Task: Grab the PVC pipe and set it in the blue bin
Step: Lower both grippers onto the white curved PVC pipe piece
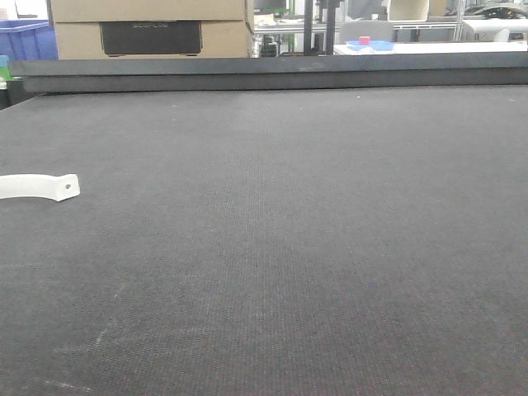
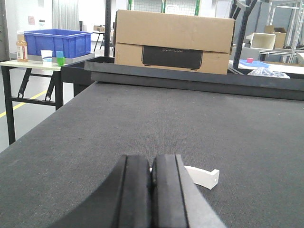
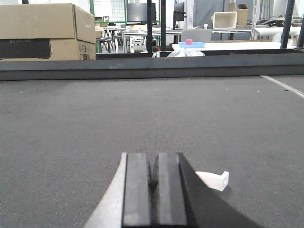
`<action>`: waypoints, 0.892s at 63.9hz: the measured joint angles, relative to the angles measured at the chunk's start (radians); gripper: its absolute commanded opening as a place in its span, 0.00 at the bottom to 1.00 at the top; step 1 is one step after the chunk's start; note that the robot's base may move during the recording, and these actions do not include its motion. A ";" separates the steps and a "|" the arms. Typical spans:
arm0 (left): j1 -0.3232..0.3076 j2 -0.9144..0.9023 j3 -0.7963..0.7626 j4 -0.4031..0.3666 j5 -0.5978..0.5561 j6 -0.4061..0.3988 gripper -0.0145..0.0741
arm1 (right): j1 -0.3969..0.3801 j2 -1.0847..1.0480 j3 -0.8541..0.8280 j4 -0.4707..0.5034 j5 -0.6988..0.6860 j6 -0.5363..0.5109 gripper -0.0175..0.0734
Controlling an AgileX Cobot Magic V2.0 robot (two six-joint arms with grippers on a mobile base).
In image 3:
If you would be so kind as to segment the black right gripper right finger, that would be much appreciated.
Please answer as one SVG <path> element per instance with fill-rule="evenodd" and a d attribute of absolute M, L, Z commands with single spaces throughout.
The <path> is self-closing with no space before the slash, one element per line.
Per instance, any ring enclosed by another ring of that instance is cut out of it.
<path fill-rule="evenodd" d="M 158 154 L 153 221 L 158 228 L 259 228 L 210 189 L 181 153 Z"/>

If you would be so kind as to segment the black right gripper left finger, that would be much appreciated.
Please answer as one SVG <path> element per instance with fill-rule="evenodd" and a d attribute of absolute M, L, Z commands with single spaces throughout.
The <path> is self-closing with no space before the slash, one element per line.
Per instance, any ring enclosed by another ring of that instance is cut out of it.
<path fill-rule="evenodd" d="M 147 228 L 152 224 L 150 166 L 144 153 L 125 153 L 85 228 Z"/>

